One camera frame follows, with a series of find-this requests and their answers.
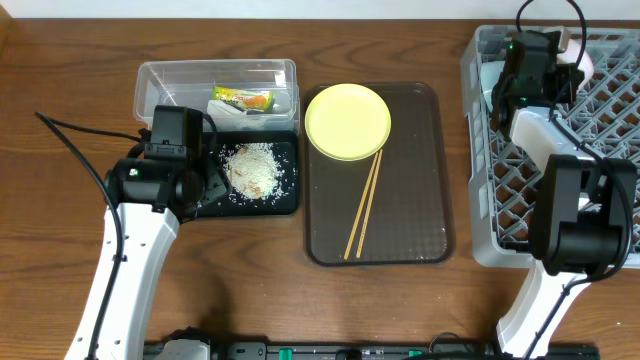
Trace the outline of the rice leftovers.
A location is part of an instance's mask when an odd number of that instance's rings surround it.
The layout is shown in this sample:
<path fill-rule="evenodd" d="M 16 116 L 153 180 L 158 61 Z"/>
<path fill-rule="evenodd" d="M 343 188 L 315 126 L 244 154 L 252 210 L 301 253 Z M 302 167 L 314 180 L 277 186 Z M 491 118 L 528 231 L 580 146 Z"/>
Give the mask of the rice leftovers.
<path fill-rule="evenodd" d="M 290 151 L 274 143 L 223 145 L 219 151 L 235 205 L 274 205 L 291 195 Z"/>

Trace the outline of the light blue bowl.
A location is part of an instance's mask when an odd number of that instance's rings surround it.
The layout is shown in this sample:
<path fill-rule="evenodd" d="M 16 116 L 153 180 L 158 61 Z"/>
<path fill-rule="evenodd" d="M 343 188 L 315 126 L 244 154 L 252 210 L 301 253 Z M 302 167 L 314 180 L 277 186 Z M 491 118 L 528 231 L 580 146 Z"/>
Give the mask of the light blue bowl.
<path fill-rule="evenodd" d="M 504 65 L 504 61 L 492 61 L 483 63 L 480 68 L 481 90 L 489 113 L 493 110 L 493 89 L 499 81 Z"/>

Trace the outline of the green yellow snack wrapper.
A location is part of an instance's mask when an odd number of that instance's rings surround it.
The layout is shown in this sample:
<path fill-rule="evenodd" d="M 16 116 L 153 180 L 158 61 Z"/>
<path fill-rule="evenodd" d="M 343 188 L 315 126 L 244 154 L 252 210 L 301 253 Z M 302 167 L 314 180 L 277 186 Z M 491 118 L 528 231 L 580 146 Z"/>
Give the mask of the green yellow snack wrapper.
<path fill-rule="evenodd" d="M 274 93 L 271 91 L 215 86 L 212 91 L 212 99 L 222 101 L 241 110 L 265 112 L 273 105 Z"/>

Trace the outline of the yellow plate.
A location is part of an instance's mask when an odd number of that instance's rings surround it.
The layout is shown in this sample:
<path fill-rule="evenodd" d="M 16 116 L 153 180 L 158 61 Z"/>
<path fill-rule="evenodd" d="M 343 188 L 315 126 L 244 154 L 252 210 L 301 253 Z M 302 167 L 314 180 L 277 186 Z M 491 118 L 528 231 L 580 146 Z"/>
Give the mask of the yellow plate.
<path fill-rule="evenodd" d="M 319 152 L 336 160 L 356 161 L 384 146 L 391 133 L 391 113 L 370 88 L 343 83 L 312 98 L 304 125 L 308 140 Z"/>

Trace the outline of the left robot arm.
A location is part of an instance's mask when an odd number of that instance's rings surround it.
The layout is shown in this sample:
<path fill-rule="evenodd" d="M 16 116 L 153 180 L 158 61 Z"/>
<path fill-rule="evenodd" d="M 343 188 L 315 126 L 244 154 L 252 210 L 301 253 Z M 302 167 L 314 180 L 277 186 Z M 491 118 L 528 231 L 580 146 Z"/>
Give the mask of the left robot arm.
<path fill-rule="evenodd" d="M 214 141 L 158 140 L 98 181 L 107 203 L 99 263 L 69 359 L 139 359 L 179 226 L 226 195 Z"/>

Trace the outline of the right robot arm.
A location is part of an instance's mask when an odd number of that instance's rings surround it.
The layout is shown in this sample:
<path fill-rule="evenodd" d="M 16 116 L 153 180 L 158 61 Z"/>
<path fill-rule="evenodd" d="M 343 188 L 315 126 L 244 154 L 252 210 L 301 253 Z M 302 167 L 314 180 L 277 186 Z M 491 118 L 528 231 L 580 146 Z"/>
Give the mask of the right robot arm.
<path fill-rule="evenodd" d="M 572 301 L 619 271 L 631 246 L 635 167 L 589 149 L 555 113 L 592 75 L 589 60 L 497 61 L 481 68 L 493 122 L 543 173 L 528 230 L 535 260 L 497 325 L 502 352 L 515 358 L 546 355 Z"/>

